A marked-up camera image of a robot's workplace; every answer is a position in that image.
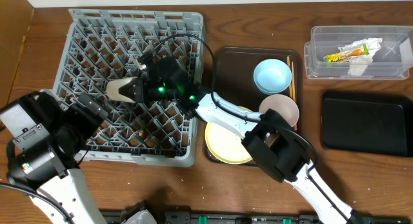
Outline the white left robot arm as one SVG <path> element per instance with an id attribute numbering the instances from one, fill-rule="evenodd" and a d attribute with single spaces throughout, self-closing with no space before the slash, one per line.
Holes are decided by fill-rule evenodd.
<path id="1" fill-rule="evenodd" d="M 105 223 L 75 156 L 107 116 L 86 93 L 66 110 L 46 90 L 3 107 L 1 121 L 13 136 L 5 186 L 27 195 L 52 223 Z"/>

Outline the white paper napkin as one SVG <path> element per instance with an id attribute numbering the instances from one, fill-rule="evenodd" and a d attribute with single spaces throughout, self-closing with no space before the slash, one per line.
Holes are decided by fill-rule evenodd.
<path id="1" fill-rule="evenodd" d="M 354 41 L 349 45 L 339 47 L 339 51 L 352 50 L 361 45 L 366 45 L 368 54 L 362 56 L 354 56 L 349 59 L 350 68 L 348 70 L 349 76 L 362 76 L 367 66 L 373 62 L 375 53 L 381 49 L 382 38 L 368 38 L 359 41 Z"/>

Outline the cream white cup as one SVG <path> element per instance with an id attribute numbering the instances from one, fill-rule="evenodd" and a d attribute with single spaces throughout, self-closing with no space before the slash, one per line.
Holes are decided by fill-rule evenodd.
<path id="1" fill-rule="evenodd" d="M 114 101 L 135 103 L 133 99 L 130 99 L 129 97 L 121 95 L 119 92 L 119 89 L 121 87 L 125 86 L 126 84 L 131 82 L 131 80 L 133 79 L 135 79 L 135 77 L 126 77 L 123 79 L 116 79 L 116 80 L 110 81 L 106 86 L 106 94 L 108 98 Z"/>

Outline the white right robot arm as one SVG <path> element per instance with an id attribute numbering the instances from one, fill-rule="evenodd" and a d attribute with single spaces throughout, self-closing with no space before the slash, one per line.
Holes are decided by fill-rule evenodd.
<path id="1" fill-rule="evenodd" d="M 144 77 L 127 79 L 117 88 L 128 102 L 173 99 L 185 114 L 217 124 L 241 138 L 243 148 L 272 179 L 293 186 L 313 207 L 322 223 L 362 223 L 316 171 L 313 146 L 275 110 L 251 112 L 220 98 L 216 92 L 187 78 L 171 57 L 141 62 Z"/>

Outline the yellow green snack wrapper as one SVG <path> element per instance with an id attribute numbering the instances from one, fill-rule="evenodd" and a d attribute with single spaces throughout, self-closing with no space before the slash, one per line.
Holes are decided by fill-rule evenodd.
<path id="1" fill-rule="evenodd" d="M 368 47 L 366 44 L 355 46 L 349 50 L 344 50 L 335 54 L 329 54 L 324 57 L 327 63 L 340 63 L 348 61 L 351 57 L 369 55 Z"/>

